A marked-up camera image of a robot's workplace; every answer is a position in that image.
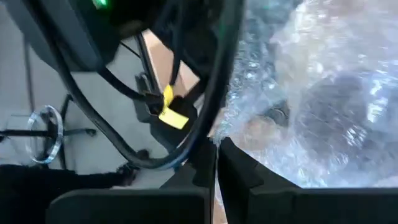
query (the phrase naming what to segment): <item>black stand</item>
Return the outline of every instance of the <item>black stand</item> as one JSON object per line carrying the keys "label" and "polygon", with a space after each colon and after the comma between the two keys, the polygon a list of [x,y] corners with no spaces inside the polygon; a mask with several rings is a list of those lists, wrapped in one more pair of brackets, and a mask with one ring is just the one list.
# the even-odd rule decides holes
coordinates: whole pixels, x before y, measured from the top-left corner
{"label": "black stand", "polygon": [[[60,111],[63,123],[65,122],[65,117],[67,115],[69,102],[71,102],[71,101],[72,101],[72,97],[70,95],[67,95],[65,97],[65,100],[63,101],[61,111]],[[53,146],[53,144],[57,138],[57,124],[54,124],[51,121],[52,115],[49,113],[43,114],[41,117],[46,122],[46,125],[47,125],[46,131],[7,129],[7,130],[0,131],[0,142],[3,142],[3,140],[5,140],[6,138],[9,138],[9,137],[42,137],[42,138],[45,138],[45,141],[44,141],[44,150],[43,150],[43,154],[41,155],[41,157],[42,158],[48,157],[49,150]],[[76,134],[88,134],[89,136],[95,136],[96,130],[90,129],[90,128],[81,128],[81,129],[72,129],[72,130],[64,130],[63,131],[64,136],[72,136],[72,135],[76,135]],[[61,145],[61,148],[58,153],[60,156],[61,168],[67,169],[67,164],[66,164],[66,160],[65,160],[65,149],[64,149],[63,144]]]}

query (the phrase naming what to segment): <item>black pants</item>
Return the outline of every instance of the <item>black pants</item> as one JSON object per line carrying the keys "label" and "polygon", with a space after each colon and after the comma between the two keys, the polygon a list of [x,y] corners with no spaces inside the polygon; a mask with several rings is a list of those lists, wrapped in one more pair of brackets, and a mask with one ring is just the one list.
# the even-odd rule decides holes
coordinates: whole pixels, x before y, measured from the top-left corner
{"label": "black pants", "polygon": [[[0,223],[18,223],[22,214],[35,217],[31,223],[44,223],[46,209],[62,194],[78,189],[107,189],[121,184],[123,179],[118,173],[78,175],[70,170],[0,166]],[[12,221],[3,220],[7,216]]]}

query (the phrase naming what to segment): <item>shoe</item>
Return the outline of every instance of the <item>shoe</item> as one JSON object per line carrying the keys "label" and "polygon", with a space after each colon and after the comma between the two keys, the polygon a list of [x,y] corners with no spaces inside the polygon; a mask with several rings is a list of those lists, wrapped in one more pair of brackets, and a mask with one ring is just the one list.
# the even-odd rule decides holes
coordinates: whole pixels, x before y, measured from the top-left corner
{"label": "shoe", "polygon": [[[137,157],[140,159],[149,159],[149,151],[146,149],[137,152]],[[133,166],[129,162],[120,166],[116,172],[125,176],[121,186],[130,186],[136,179],[140,168]]]}

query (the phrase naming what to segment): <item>gray floor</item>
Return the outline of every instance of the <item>gray floor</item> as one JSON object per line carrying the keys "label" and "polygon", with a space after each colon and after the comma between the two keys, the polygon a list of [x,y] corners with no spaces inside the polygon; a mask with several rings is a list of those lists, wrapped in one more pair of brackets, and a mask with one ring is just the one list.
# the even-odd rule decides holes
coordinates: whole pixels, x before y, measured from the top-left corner
{"label": "gray floor", "polygon": [[[134,40],[126,41],[136,49]],[[34,79],[35,107],[52,105],[59,108],[66,91],[56,72],[30,51]],[[135,88],[134,75],[142,71],[141,62],[124,48],[108,66],[124,83]],[[119,94],[94,73],[76,73],[76,81],[92,105],[119,131],[134,149],[146,148],[152,157],[164,157],[167,151],[149,134],[149,125],[137,121],[131,100]],[[30,113],[25,81],[22,35],[0,3],[0,128],[24,128]],[[68,111],[68,128],[92,127],[93,124],[74,105]],[[14,138],[0,145],[0,164],[30,164],[24,152],[24,140]],[[115,170],[125,162],[113,145],[101,134],[91,138],[70,137],[65,143],[68,168],[79,174]],[[173,171],[144,170],[134,182],[134,188],[156,188]]]}

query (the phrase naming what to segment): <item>chair caster wheel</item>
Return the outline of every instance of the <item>chair caster wheel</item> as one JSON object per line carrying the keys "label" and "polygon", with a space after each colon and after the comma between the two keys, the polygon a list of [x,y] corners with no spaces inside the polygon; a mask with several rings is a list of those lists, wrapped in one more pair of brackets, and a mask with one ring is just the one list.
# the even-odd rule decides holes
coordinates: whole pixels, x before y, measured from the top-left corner
{"label": "chair caster wheel", "polygon": [[97,130],[94,130],[94,129],[87,129],[87,130],[86,130],[86,133],[87,133],[89,136],[94,137],[94,136],[97,135]]}

